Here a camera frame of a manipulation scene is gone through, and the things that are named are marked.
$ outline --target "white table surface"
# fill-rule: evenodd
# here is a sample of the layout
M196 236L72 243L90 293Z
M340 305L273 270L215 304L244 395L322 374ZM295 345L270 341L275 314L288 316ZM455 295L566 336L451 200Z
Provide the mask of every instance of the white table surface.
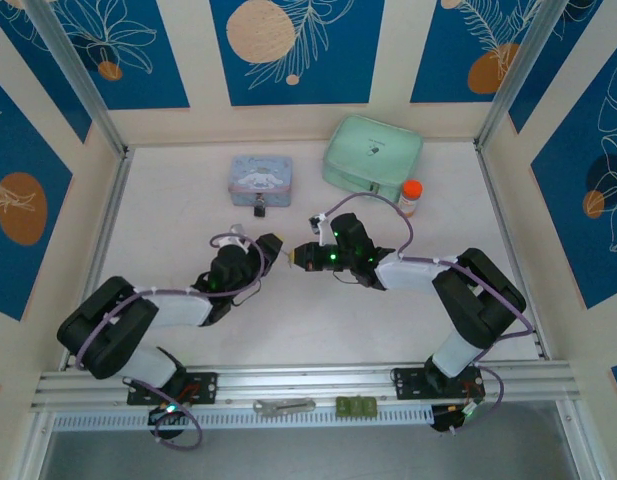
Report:
M324 142L232 143L146 147L135 151L101 280L122 275L142 286L185 288L208 270L210 237L241 223L257 238L274 232L290 251L315 241L308 218L346 192L321 179ZM285 154L294 161L292 205L266 218L232 205L231 158ZM407 254L459 255L482 249L512 278L499 227L472 144L426 143L416 177L424 195L411 219ZM354 199L354 211L375 245L396 248L407 229L387 205ZM350 279L347 273L340 274ZM280 255L261 292L208 328L149 331L145 341L187 365L295 365L424 361L453 326L436 295L380 292L344 285L330 272L305 272ZM516 322L510 329L521 330ZM498 344L488 360L537 358L531 337Z

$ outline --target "orange bottle cap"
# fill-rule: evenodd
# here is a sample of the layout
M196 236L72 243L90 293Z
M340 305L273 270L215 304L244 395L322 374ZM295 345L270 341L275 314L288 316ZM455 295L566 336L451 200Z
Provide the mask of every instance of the orange bottle cap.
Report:
M417 180L408 180L404 183L402 191L408 198L419 198L424 193L424 186Z

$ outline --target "plastic bottle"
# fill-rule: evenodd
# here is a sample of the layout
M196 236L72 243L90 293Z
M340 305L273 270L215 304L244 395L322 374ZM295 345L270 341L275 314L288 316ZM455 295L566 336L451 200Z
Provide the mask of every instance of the plastic bottle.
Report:
M397 206L407 217L412 217L417 208L419 198L424 193L424 186L417 180L407 180L401 187Z

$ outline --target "blue wall panel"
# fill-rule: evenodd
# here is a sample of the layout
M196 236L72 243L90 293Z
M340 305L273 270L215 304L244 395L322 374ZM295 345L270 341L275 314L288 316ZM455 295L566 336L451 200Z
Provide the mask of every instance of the blue wall panel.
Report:
M111 110L188 108L156 0L49 4ZM0 0L0 25L83 141L90 118L26 13Z
M383 0L211 0L233 106L367 103Z
M20 320L72 174L0 87L0 312Z
M532 163L587 307L617 293L617 50Z
M509 113L520 132L603 0L571 1L528 74Z

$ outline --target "green pouch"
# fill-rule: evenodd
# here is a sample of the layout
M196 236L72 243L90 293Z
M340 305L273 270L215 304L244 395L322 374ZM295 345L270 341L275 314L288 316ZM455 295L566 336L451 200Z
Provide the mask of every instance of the green pouch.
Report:
M422 144L415 132L351 115L330 140L322 175L349 192L377 193L396 202L414 172Z

